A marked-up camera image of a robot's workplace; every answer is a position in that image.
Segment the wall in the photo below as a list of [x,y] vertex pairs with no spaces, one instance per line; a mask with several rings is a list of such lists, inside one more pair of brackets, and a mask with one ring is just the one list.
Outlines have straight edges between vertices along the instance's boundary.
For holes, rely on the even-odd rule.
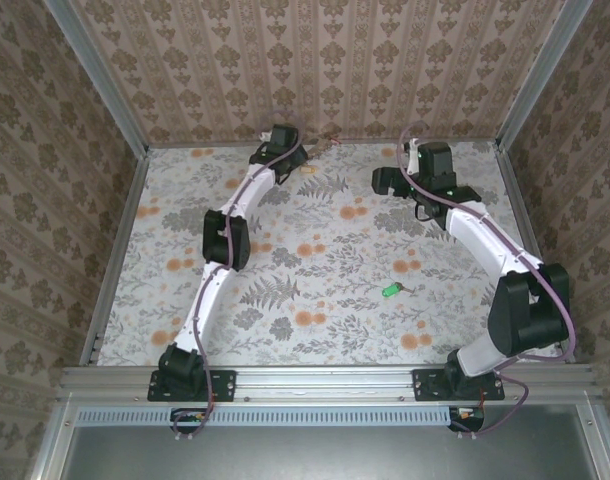
[[595,1],[510,149],[544,257],[572,277],[610,414],[610,0]]
[[40,1],[0,1],[0,479],[78,363],[135,159]]
[[560,0],[75,0],[154,146],[282,107],[341,138],[496,135]]

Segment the floral mat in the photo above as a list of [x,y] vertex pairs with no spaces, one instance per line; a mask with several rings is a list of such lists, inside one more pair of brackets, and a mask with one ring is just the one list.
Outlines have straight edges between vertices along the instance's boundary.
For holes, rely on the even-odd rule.
[[[150,151],[99,365],[155,365],[173,341],[199,286],[205,212],[231,196],[253,151]],[[519,240],[492,143],[452,152],[459,183]],[[417,221],[410,200],[372,192],[372,171],[395,164],[393,146],[338,145],[263,198],[250,261],[214,319],[212,364],[442,363],[484,331],[485,271]],[[384,298],[394,282],[408,291]]]

